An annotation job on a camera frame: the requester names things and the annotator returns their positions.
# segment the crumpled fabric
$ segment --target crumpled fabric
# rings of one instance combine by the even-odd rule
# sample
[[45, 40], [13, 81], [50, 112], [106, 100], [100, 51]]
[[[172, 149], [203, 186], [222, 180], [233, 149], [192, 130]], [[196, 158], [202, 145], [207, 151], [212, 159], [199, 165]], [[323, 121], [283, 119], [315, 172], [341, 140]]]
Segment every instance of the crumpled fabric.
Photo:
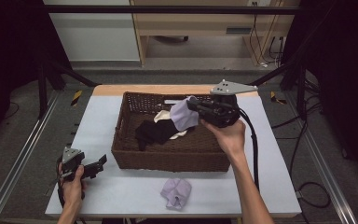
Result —
[[135, 138], [138, 140], [139, 150], [145, 151], [147, 145], [157, 142], [165, 144], [171, 136], [178, 133], [171, 119], [161, 119], [157, 123], [152, 120], [144, 120], [135, 129]]
[[[170, 119], [170, 111], [168, 110], [161, 110], [158, 112], [158, 114], [156, 114], [156, 116], [154, 117], [154, 121], [157, 123], [159, 120], [161, 119]], [[173, 136], [170, 137], [171, 140], [176, 139], [178, 137], [183, 137], [185, 136], [187, 133], [187, 130], [184, 130], [182, 132], [176, 133]]]
[[167, 201], [167, 208], [182, 209], [191, 192], [191, 185], [184, 179], [168, 179], [161, 191]]
[[195, 98], [195, 96], [189, 96], [171, 107], [170, 116], [179, 132], [199, 125], [199, 113], [187, 108], [187, 100], [191, 97]]

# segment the brown wicker basket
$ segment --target brown wicker basket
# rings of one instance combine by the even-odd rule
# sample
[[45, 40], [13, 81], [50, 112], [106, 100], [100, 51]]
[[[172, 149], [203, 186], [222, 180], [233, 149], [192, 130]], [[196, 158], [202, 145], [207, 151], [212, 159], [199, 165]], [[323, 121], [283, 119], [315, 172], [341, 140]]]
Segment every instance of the brown wicker basket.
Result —
[[[194, 94], [198, 99], [210, 95]], [[170, 110], [166, 100], [184, 100], [187, 95], [125, 92], [118, 115], [112, 153], [120, 169], [171, 172], [226, 172], [229, 161], [213, 134], [203, 125], [164, 145], [154, 143], [138, 149], [135, 129], [144, 120], [153, 120], [161, 110]]]

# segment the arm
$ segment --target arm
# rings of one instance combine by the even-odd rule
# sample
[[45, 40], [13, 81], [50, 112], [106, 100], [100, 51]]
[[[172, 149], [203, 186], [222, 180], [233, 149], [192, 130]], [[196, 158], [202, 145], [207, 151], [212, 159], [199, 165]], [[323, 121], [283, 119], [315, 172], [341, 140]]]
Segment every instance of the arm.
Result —
[[269, 215], [269, 211], [252, 179], [245, 157], [245, 124], [241, 120], [237, 120], [232, 126], [220, 129], [204, 120], [201, 122], [216, 136], [217, 142], [227, 154], [232, 165], [240, 195], [242, 222], [273, 223], [272, 217]]
[[58, 223], [74, 223], [77, 214], [80, 211], [83, 200], [82, 195], [82, 184], [81, 176], [84, 173], [84, 166], [80, 165], [75, 174], [75, 179], [72, 182], [63, 182], [63, 198], [65, 199], [65, 205], [63, 206], [62, 213]]

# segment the gray floor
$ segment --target gray floor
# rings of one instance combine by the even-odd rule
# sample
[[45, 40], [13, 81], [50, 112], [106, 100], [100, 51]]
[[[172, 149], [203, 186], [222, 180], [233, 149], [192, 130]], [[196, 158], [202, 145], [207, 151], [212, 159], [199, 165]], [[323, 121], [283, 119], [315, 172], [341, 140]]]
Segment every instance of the gray floor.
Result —
[[[145, 66], [122, 66], [116, 63], [112, 67], [88, 64], [79, 66], [80, 74], [93, 81], [111, 83], [147, 83], [147, 84], [215, 84], [222, 78], [240, 83], [249, 83], [265, 75], [274, 68], [254, 67], [246, 52], [241, 38], [190, 37], [187, 42], [180, 38], [157, 37], [151, 40]], [[53, 220], [44, 215], [49, 195], [55, 178], [55, 160], [62, 153], [62, 148], [70, 145], [76, 125], [81, 121], [92, 88], [84, 87], [75, 80], [65, 77], [68, 86], [59, 92], [59, 101], [49, 119], [43, 133], [37, 139], [29, 160], [17, 181], [16, 187], [7, 199], [1, 213], [1, 219]], [[277, 94], [278, 99], [286, 99], [294, 91], [282, 92], [278, 88], [280, 77], [274, 78], [260, 88], [260, 96], [266, 109], [269, 122], [279, 124], [295, 116], [290, 105], [282, 105], [270, 101], [270, 91]], [[83, 93], [76, 106], [70, 106], [77, 90]], [[24, 143], [36, 124], [38, 115], [37, 84], [29, 83], [12, 92], [11, 101], [20, 106], [17, 113], [2, 121], [0, 125], [0, 187], [4, 183], [12, 164], [16, 161]], [[318, 103], [317, 99], [310, 105]], [[16, 106], [7, 111], [11, 114]], [[298, 123], [274, 129], [282, 155], [287, 164], [292, 157], [296, 139], [300, 132]], [[342, 190], [358, 223], [358, 164], [353, 160], [342, 158], [340, 144], [323, 114], [315, 111], [309, 115], [309, 131], [312, 133], [318, 148]], [[293, 184], [298, 188], [301, 184], [313, 181], [323, 184], [318, 169], [311, 156], [310, 148], [302, 139], [296, 154]], [[304, 198], [313, 203], [324, 203], [325, 194], [314, 186], [302, 191]], [[303, 211], [311, 223], [341, 223], [337, 215], [337, 207], [330, 204], [320, 209], [301, 203]], [[302, 223], [302, 216], [294, 218], [277, 218], [278, 223]]]

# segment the lavender cloth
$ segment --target lavender cloth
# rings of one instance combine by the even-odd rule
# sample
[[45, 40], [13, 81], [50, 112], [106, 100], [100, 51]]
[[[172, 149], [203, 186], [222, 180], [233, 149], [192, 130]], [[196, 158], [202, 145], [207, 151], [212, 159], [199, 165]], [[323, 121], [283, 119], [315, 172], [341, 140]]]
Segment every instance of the lavender cloth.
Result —
[[191, 97], [195, 96], [189, 96], [171, 107], [171, 120], [179, 132], [199, 124], [199, 113], [187, 108], [187, 100]]
[[167, 207], [182, 209], [190, 195], [191, 185], [184, 179], [168, 179], [161, 191], [161, 196], [168, 199]]

